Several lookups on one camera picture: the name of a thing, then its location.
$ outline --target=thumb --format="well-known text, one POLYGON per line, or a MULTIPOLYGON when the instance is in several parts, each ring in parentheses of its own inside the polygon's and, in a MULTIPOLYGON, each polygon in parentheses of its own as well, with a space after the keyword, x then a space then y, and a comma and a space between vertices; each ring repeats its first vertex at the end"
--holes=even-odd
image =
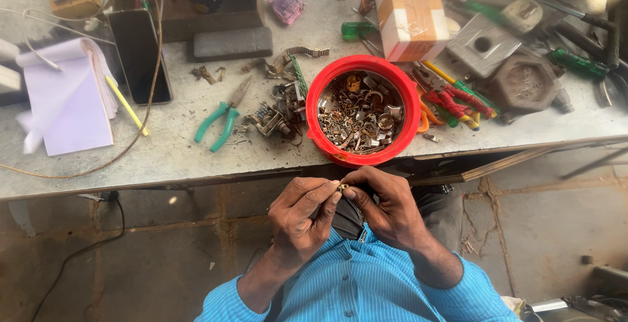
POLYGON ((356 204, 357 208, 364 214, 368 221, 379 218, 382 211, 377 207, 373 197, 355 186, 350 186, 342 192, 342 195, 356 204))

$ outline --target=notepad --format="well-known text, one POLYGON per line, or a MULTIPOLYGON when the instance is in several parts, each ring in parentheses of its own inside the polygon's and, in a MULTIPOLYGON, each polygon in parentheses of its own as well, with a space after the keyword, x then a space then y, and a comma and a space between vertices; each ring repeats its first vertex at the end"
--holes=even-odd
POLYGON ((38 50, 62 69, 53 69, 34 53, 18 56, 24 68, 31 109, 17 116, 28 133, 24 153, 44 143, 49 156, 114 144, 109 120, 117 100, 105 76, 113 78, 104 54, 89 38, 38 50))

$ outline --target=brown wire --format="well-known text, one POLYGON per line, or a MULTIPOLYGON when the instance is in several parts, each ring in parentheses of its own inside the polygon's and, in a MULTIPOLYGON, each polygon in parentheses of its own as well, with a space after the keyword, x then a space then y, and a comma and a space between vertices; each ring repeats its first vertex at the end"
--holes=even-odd
POLYGON ((4 164, 0 164, 0 167, 4 167, 4 169, 9 169, 12 171, 16 171, 17 173, 21 173, 21 174, 26 174, 26 175, 31 175, 31 176, 36 176, 38 178, 44 178, 44 179, 68 179, 68 178, 77 178, 79 176, 83 176, 83 175, 87 175, 87 174, 91 174, 91 173, 95 173, 96 171, 103 169, 111 164, 113 164, 116 160, 120 159, 124 154, 126 154, 126 152, 128 152, 132 146, 135 145, 135 143, 137 142, 137 140, 139 139, 139 137, 142 135, 142 131, 144 131, 144 128, 146 126, 146 122, 148 121, 148 116, 150 115, 151 112, 151 104, 153 103, 153 92, 155 90, 155 84, 157 83, 157 75, 159 73, 159 67, 161 64, 161 11, 159 8, 159 4, 157 3, 157 0, 155 0, 155 11, 157 12, 157 22, 158 22, 158 52, 157 52, 157 64, 155 66, 155 74, 153 76, 153 85, 151 85, 151 93, 148 96, 148 108, 146 109, 146 116, 144 118, 144 122, 142 123, 142 128, 139 129, 139 132, 137 133, 137 135, 135 136, 135 139, 131 142, 131 144, 124 149, 120 154, 118 154, 115 158, 111 159, 109 162, 106 162, 103 165, 100 165, 98 167, 96 167, 95 169, 91 169, 88 170, 84 173, 79 173, 79 174, 74 174, 74 175, 66 175, 66 176, 53 176, 53 175, 43 175, 43 174, 36 174, 36 173, 30 173, 28 171, 22 170, 22 169, 17 169, 15 167, 9 166, 9 165, 4 165, 4 164))

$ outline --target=red plastic bowl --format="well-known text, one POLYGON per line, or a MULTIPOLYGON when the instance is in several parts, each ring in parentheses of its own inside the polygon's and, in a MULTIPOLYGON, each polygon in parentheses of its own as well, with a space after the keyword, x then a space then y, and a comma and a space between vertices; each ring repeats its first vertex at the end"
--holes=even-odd
POLYGON ((388 161, 407 148, 419 127, 420 104, 414 88, 415 84, 402 70, 379 57, 353 55, 338 59, 327 65, 312 81, 305 103, 308 122, 307 136, 327 159, 344 167, 357 168, 363 165, 378 165, 388 161), (405 119, 401 132, 388 147, 375 154, 359 155, 339 149, 327 139, 318 123, 318 99, 323 89, 334 77, 356 69, 374 72, 388 79, 397 88, 404 104, 405 119))

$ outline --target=yellow pencil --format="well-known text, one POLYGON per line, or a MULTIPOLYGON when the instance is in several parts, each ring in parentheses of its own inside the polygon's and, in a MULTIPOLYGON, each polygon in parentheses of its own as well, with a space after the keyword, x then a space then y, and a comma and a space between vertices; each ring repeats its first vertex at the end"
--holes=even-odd
MULTIPOLYGON (((126 99, 124 98, 124 95, 122 95, 122 93, 120 93, 120 91, 118 90, 117 86, 115 86, 114 81, 111 80, 111 78, 109 76, 105 76, 105 79, 107 80, 107 83, 109 84, 111 89, 114 91, 115 95, 118 97, 118 99, 120 100, 122 105, 124 105, 124 108, 129 113, 129 115, 131 116, 133 121, 135 121, 135 124, 137 125, 137 128, 142 128, 142 121, 140 121, 137 118, 137 115, 135 115, 135 112, 133 112, 133 109, 131 109, 131 106, 129 106, 129 103, 126 102, 126 99)), ((148 129, 146 127, 144 127, 144 129, 142 130, 142 134, 144 136, 146 136, 146 137, 148 136, 148 129)))

